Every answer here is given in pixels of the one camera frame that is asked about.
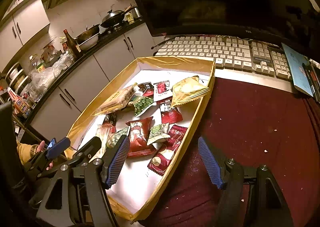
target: computer monitor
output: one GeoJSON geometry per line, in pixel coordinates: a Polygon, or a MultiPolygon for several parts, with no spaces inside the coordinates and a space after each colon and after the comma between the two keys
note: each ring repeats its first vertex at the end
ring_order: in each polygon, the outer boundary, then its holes
{"type": "Polygon", "coordinates": [[[315,0],[135,0],[150,33],[216,34],[281,42],[320,61],[315,0]]]}

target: pot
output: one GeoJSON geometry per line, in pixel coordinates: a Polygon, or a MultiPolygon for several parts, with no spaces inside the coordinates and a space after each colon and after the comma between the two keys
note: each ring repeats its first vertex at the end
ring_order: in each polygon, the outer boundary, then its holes
{"type": "Polygon", "coordinates": [[[124,19],[124,15],[128,12],[130,12],[133,9],[132,6],[130,6],[129,8],[127,8],[125,11],[121,11],[121,10],[117,10],[117,11],[112,11],[112,6],[111,6],[111,10],[108,12],[108,15],[105,16],[102,19],[102,24],[101,27],[103,28],[110,28],[120,22],[123,21],[124,19]]]}
{"type": "Polygon", "coordinates": [[[80,35],[78,35],[78,37],[76,37],[77,44],[78,45],[82,44],[87,39],[99,33],[99,31],[100,31],[99,24],[92,26],[90,29],[86,28],[85,32],[81,33],[80,35]]]}

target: cabinet handle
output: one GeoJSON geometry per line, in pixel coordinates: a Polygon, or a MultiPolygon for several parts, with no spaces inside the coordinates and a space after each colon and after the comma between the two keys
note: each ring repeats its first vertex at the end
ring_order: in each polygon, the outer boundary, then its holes
{"type": "Polygon", "coordinates": [[[13,32],[14,38],[16,39],[16,38],[17,38],[17,35],[16,35],[16,32],[14,31],[13,26],[12,26],[12,32],[13,32]]]}
{"type": "Polygon", "coordinates": [[[18,23],[17,23],[17,28],[18,28],[19,34],[21,34],[21,30],[18,23]]]}
{"type": "Polygon", "coordinates": [[[132,42],[131,42],[130,38],[129,37],[127,37],[127,38],[130,41],[131,47],[133,48],[133,45],[132,45],[132,42]]]}
{"type": "Polygon", "coordinates": [[[75,102],[76,100],[72,97],[72,95],[70,95],[70,93],[68,92],[67,89],[64,89],[64,91],[71,97],[71,99],[75,102]]]}
{"type": "Polygon", "coordinates": [[[128,50],[130,51],[130,48],[129,48],[127,41],[125,39],[123,41],[127,44],[128,50]]]}
{"type": "Polygon", "coordinates": [[[65,100],[65,98],[62,96],[62,94],[59,94],[59,95],[60,95],[60,97],[71,107],[71,104],[69,104],[68,101],[65,100]]]}

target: blue notebook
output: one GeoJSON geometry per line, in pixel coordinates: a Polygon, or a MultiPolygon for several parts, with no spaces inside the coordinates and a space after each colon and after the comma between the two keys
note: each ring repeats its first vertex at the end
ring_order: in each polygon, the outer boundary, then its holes
{"type": "Polygon", "coordinates": [[[302,63],[309,64],[308,60],[286,44],[282,43],[282,47],[287,56],[294,87],[300,92],[313,97],[307,76],[302,67],[302,63]]]}

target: blue rubber gripper pad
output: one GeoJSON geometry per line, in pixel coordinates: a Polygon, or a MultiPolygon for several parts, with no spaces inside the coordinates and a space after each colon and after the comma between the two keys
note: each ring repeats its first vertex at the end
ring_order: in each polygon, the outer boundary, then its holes
{"type": "Polygon", "coordinates": [[[198,139],[198,150],[211,182],[215,184],[218,189],[222,189],[223,181],[221,178],[220,167],[202,137],[198,139]]]}

